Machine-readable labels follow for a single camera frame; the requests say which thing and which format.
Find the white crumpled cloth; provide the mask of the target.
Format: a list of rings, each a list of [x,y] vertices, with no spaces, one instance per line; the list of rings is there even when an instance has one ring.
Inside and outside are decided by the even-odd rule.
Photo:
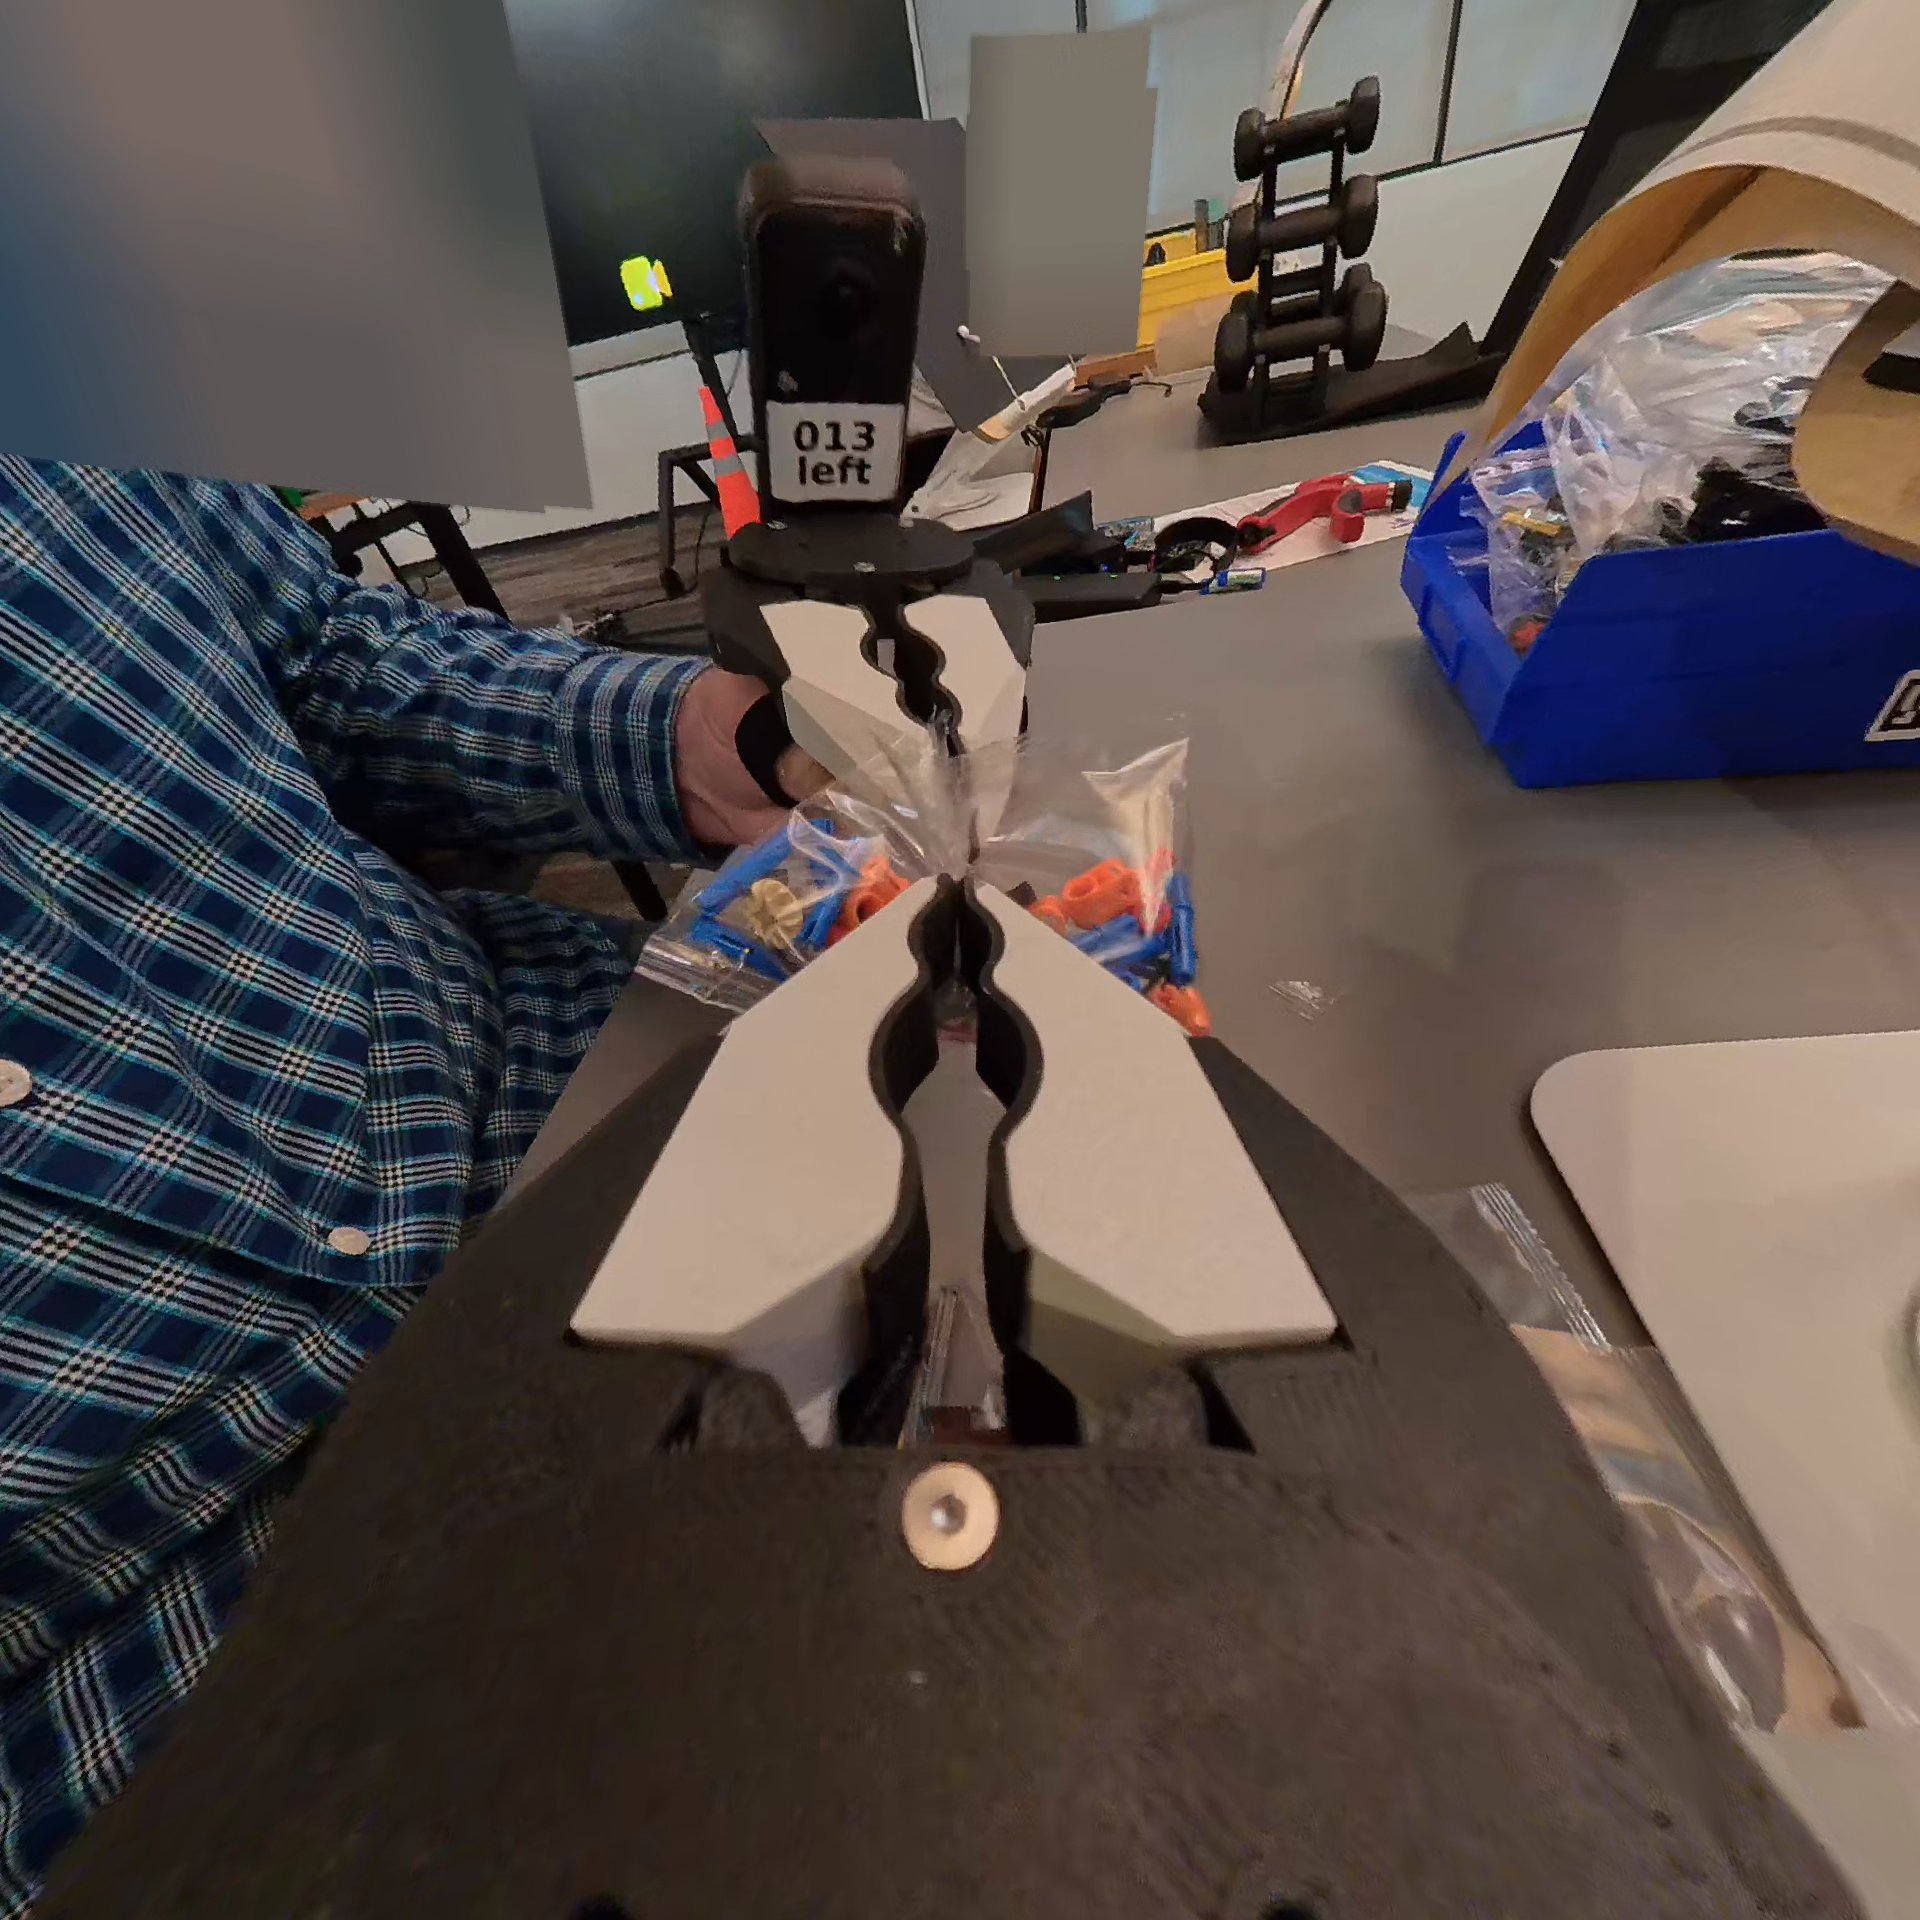
[[[1033,439],[1021,432],[988,439],[978,427],[959,431],[908,498],[900,522],[977,531],[1021,521],[1033,510],[1037,455]]]

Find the black plastic device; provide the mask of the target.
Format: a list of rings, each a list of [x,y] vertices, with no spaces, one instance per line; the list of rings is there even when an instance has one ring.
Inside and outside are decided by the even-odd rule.
[[[1039,625],[1149,611],[1164,596],[1153,521],[1096,522],[1091,493],[975,529],[967,540],[1013,583]]]

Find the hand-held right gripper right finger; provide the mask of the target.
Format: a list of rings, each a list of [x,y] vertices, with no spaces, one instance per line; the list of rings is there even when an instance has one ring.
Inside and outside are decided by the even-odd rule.
[[[1319,1281],[1192,1039],[994,886],[955,954],[1000,1102],[982,1277],[1017,1445],[1070,1446],[1164,1370],[1326,1348]]]

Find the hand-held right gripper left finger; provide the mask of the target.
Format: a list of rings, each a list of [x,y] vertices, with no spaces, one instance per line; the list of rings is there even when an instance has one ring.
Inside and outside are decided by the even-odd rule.
[[[589,1348],[759,1373],[814,1445],[892,1446],[930,1238],[906,1106],[937,1067],[960,888],[921,879],[734,1020],[580,1303]]]

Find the black dumbbell rack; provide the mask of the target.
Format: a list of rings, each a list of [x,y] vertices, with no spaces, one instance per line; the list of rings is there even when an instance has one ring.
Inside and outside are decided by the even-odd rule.
[[[1500,358],[1464,323],[1383,358],[1391,300],[1368,253],[1379,181],[1349,168],[1379,131],[1379,79],[1326,109],[1236,120],[1236,181],[1253,198],[1225,222],[1236,298],[1218,321],[1198,412],[1215,443],[1295,439],[1486,397]]]

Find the pile of clear part bags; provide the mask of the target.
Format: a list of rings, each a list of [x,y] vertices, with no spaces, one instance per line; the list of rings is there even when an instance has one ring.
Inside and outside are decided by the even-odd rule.
[[[1831,253],[1688,268],[1597,323],[1467,479],[1489,612],[1525,657],[1606,558],[1824,529],[1801,406],[1890,275]]]

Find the person's left forearm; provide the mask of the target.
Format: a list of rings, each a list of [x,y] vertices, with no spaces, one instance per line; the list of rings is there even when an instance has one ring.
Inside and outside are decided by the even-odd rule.
[[[385,848],[686,860],[672,726],[693,659],[349,594],[260,648],[332,814]]]

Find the orange traffic cone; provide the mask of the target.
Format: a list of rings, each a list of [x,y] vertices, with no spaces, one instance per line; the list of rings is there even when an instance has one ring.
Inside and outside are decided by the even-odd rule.
[[[699,412],[706,431],[706,462],[721,510],[723,539],[731,540],[739,531],[759,522],[756,480],[734,439],[723,396],[713,396],[708,383],[699,387]]]

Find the red black hand tool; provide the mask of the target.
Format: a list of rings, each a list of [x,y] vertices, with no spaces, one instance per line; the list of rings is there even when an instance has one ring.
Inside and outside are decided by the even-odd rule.
[[[1429,472],[1385,462],[1308,479],[1236,522],[1236,552],[1262,554],[1315,524],[1323,524],[1335,543],[1350,545],[1370,522],[1419,510],[1429,483]]]

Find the white adjustable book stand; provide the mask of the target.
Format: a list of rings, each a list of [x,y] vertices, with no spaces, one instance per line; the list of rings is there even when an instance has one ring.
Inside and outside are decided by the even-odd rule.
[[[1572,248],[1467,455],[1679,271],[1830,250],[1890,275],[1801,406],[1843,554],[1914,585],[1914,5],[1830,5]],[[1863,1718],[1757,1738],[1873,1915],[1914,1915],[1914,1031],[1600,1050],[1531,1119]]]

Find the white paper sheet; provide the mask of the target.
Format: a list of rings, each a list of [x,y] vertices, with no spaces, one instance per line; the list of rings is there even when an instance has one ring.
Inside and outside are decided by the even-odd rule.
[[[1258,521],[1278,524],[1279,536],[1251,547],[1237,545],[1226,567],[1256,567],[1265,573],[1404,540],[1420,509],[1428,502],[1431,472],[1406,462],[1360,462],[1357,466],[1312,473],[1303,483],[1272,483],[1205,507],[1177,509],[1149,521],[1153,543],[1162,545],[1169,529],[1186,522],[1215,522],[1237,528]],[[1341,493],[1357,491],[1370,510],[1350,521],[1341,531],[1333,524],[1333,502]]]

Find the small bag of colourful pins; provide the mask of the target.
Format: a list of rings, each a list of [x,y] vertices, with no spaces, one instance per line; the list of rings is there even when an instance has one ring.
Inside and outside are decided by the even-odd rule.
[[[638,975],[739,1015],[916,883],[973,881],[1201,1036],[1186,763],[1186,734],[1124,761],[1045,732],[960,755],[883,749],[716,856],[639,945]]]

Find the person's left hand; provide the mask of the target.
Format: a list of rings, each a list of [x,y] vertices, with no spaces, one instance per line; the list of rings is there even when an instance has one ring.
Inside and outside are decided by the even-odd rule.
[[[834,775],[802,746],[786,745],[767,780],[741,755],[767,734],[758,708],[782,719],[780,701],[752,678],[705,663],[683,687],[675,726],[675,785],[686,836],[699,848],[739,848],[771,835],[786,816],[819,796]]]

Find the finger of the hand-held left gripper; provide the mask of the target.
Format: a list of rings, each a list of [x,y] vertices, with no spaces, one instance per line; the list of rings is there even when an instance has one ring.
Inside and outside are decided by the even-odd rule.
[[[860,605],[775,599],[758,612],[782,667],[788,734],[824,773],[951,759],[947,659],[911,621],[879,661],[875,620]]]
[[[930,648],[930,688],[955,755],[1013,745],[1025,726],[1025,661],[984,594],[937,594],[900,611],[903,629]]]

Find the yellow crate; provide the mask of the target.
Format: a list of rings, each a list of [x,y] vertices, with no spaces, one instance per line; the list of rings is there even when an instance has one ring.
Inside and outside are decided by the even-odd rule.
[[[1218,316],[1240,289],[1221,246],[1204,248],[1192,228],[1149,234],[1141,256],[1136,350],[1149,350],[1174,320]]]

